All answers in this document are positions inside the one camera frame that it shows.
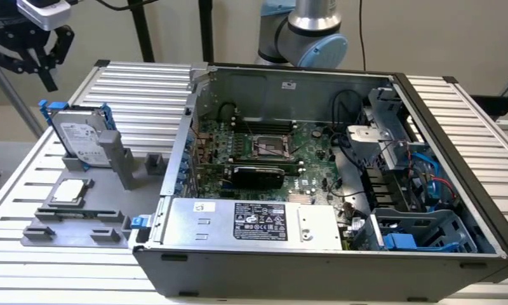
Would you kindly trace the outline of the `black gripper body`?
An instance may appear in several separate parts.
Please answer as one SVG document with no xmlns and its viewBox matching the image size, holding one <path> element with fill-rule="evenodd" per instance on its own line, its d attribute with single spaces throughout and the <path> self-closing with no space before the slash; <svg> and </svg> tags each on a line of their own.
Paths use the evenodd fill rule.
<svg viewBox="0 0 508 305">
<path fill-rule="evenodd" d="M 10 51 L 33 50 L 45 56 L 49 32 L 42 30 L 17 9 L 0 9 L 0 45 Z"/>
</svg>

